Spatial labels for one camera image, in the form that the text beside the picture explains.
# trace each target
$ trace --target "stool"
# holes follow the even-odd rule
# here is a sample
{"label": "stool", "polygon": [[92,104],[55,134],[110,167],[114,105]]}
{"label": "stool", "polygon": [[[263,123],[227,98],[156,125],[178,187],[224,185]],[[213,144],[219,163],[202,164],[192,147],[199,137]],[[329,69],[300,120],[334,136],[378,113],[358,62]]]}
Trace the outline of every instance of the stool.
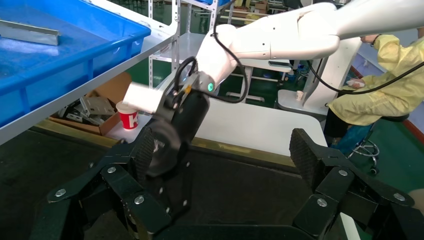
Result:
{"label": "stool", "polygon": [[[403,116],[382,116],[381,119],[394,123],[400,123],[408,119],[409,116],[409,114]],[[347,156],[347,158],[349,159],[353,156],[353,154],[359,154],[372,158],[373,165],[370,171],[373,175],[377,175],[379,173],[379,170],[377,168],[377,160],[380,154],[380,149],[374,142],[370,141],[371,134],[373,134],[374,126],[375,123],[372,124],[372,127],[366,137],[359,143],[357,147],[355,147],[355,149]]]}

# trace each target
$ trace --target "person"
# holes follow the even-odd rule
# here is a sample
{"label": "person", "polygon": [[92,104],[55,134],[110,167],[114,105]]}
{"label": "person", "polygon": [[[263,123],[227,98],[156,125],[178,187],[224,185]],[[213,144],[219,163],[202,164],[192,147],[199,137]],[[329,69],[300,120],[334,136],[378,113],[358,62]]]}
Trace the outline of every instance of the person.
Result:
{"label": "person", "polygon": [[[424,27],[418,28],[418,40],[407,47],[394,35],[368,35],[361,38],[378,50],[378,63],[387,70],[381,76],[355,79],[344,89],[365,91],[376,88],[424,61]],[[337,145],[351,126],[368,126],[381,117],[400,117],[412,112],[424,100],[424,67],[380,90],[360,95],[339,94],[328,104],[324,135],[329,146]]]}
{"label": "person", "polygon": [[422,215],[424,215],[424,188],[415,189],[408,194],[415,201],[412,207],[420,210]]}

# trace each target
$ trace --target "white robotic arm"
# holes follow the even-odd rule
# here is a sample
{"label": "white robotic arm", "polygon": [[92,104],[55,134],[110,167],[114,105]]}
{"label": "white robotic arm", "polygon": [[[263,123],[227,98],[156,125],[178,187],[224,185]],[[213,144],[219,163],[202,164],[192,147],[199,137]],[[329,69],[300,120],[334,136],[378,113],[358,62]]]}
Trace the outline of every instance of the white robotic arm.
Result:
{"label": "white robotic arm", "polygon": [[[424,26],[424,0],[355,0],[336,9],[331,3],[263,17],[236,28],[216,27],[219,40],[240,59],[312,60],[327,57],[344,39]],[[196,56],[198,70],[216,88],[236,61],[209,31]]]}

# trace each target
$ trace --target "blue storage tray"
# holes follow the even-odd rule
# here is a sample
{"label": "blue storage tray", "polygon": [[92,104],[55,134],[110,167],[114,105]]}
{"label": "blue storage tray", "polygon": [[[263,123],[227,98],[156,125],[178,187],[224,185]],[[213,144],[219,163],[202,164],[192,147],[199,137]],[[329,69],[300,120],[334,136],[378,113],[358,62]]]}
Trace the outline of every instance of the blue storage tray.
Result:
{"label": "blue storage tray", "polygon": [[139,54],[151,33],[83,0],[0,0],[0,19],[60,32],[58,46],[0,37],[0,128]]}
{"label": "blue storage tray", "polygon": [[[214,2],[214,0],[197,0],[197,1],[198,2],[201,2],[201,3],[208,4],[208,5],[211,5]],[[230,2],[230,0],[219,0],[218,6],[225,5],[225,4],[229,3],[229,2]]]}

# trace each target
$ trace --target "green indicator light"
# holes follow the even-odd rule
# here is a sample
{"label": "green indicator light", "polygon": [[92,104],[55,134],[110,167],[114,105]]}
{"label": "green indicator light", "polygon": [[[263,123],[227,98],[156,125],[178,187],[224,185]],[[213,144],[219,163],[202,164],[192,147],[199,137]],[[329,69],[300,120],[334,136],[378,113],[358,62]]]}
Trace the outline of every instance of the green indicator light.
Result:
{"label": "green indicator light", "polygon": [[209,85],[207,85],[207,89],[209,90],[209,92],[212,92],[212,90],[214,90],[214,84],[209,83]]}

